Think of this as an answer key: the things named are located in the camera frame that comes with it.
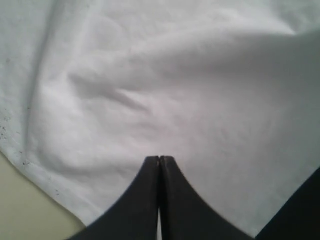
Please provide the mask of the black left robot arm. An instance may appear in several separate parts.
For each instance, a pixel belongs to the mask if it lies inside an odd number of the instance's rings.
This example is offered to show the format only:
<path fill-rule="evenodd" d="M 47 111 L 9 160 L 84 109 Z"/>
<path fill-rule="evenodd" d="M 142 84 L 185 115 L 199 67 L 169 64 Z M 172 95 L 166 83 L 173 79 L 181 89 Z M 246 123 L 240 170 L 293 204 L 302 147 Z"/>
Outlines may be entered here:
<path fill-rule="evenodd" d="M 121 198 L 76 240 L 247 240 L 193 189 L 172 156 L 149 156 Z M 259 240 L 320 237 L 320 173 L 316 171 L 257 235 Z"/>

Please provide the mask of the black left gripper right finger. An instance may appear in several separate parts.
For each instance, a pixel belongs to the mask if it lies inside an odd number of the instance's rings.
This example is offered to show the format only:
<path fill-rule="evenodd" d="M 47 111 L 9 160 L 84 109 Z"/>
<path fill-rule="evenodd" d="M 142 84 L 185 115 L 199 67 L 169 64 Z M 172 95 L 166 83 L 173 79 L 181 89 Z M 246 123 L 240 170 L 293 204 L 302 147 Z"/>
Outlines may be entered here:
<path fill-rule="evenodd" d="M 193 189 L 172 156 L 159 158 L 158 204 L 163 240 L 252 240 Z"/>

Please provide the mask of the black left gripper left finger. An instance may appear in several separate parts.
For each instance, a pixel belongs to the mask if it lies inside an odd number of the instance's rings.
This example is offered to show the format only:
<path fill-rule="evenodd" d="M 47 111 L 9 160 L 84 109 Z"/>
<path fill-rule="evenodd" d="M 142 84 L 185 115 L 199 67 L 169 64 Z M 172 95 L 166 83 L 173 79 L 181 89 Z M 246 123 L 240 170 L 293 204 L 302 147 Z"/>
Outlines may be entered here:
<path fill-rule="evenodd" d="M 137 176 L 94 223 L 71 240 L 156 240 L 158 231 L 158 185 L 160 158 L 147 157 Z"/>

